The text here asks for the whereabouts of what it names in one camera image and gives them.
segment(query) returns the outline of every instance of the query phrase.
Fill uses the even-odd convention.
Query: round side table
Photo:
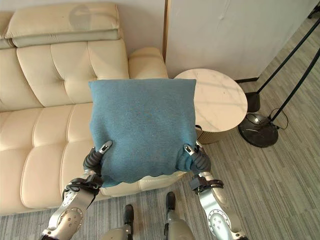
[[[197,140],[210,144],[221,139],[245,118],[247,98],[241,87],[221,72],[196,68],[184,71],[175,79],[196,79],[194,92]]]

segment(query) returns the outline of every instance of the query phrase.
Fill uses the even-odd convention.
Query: power cord
[[[256,116],[254,113],[248,113],[248,114],[245,116],[245,118],[246,118],[250,123],[252,123],[252,124],[254,124],[254,125],[257,125],[257,126],[259,126],[259,127],[265,127],[265,126],[267,126],[267,125],[271,122],[271,119],[272,119],[271,115],[273,114],[273,112],[274,112],[275,110],[278,110],[278,109],[279,109],[279,108],[273,109],[273,110],[271,111],[271,113],[269,114],[269,116],[268,116],[265,120],[263,120],[263,121],[259,121],[259,119],[257,118],[257,116]],[[285,129],[287,129],[287,127],[288,127],[288,125],[289,125],[289,119],[288,119],[288,116],[285,114],[284,111],[282,111],[282,113],[284,114],[284,116],[285,116],[285,118],[286,118],[286,126],[285,126],[285,127],[281,127],[281,126],[275,125],[274,123],[272,123],[272,124],[275,125],[277,129],[285,130]]]
[[[279,108],[275,108],[275,109],[273,109],[272,111],[271,111],[271,113],[269,114],[269,118],[271,119],[272,117],[271,117],[271,115],[273,114],[273,112],[275,111],[275,110],[278,110]],[[286,118],[286,125],[285,125],[285,127],[281,127],[281,126],[278,126],[278,125],[275,125],[278,129],[282,129],[282,130],[286,130],[287,129],[287,127],[288,127],[288,125],[289,125],[289,118],[288,118],[288,116],[285,114],[285,112],[282,110],[281,111],[282,113],[283,113],[283,115],[285,116],[285,118]]]

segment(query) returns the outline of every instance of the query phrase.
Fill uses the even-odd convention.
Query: headrest
[[[17,10],[6,39],[17,47],[120,38],[117,5],[110,2],[62,3]]]
[[[5,39],[5,33],[14,13],[10,11],[0,11],[0,49],[9,49],[13,45],[10,39]]]

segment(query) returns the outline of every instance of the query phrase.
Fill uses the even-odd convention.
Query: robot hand
[[[194,178],[190,186],[199,196],[212,234],[218,240],[248,240],[242,231],[239,217],[230,207],[223,182],[214,179],[210,173],[211,161],[204,148],[196,142],[194,150],[188,144],[184,144],[183,149],[192,158]]]
[[[41,240],[70,240],[82,225],[87,208],[95,200],[103,184],[101,159],[112,145],[107,141],[97,152],[93,147],[83,161],[84,174],[64,188],[62,204],[49,220]]]

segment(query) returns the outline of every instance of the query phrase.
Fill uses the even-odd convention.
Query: sofa armrest
[[[134,51],[128,58],[131,79],[168,78],[164,59],[155,47],[144,47]]]

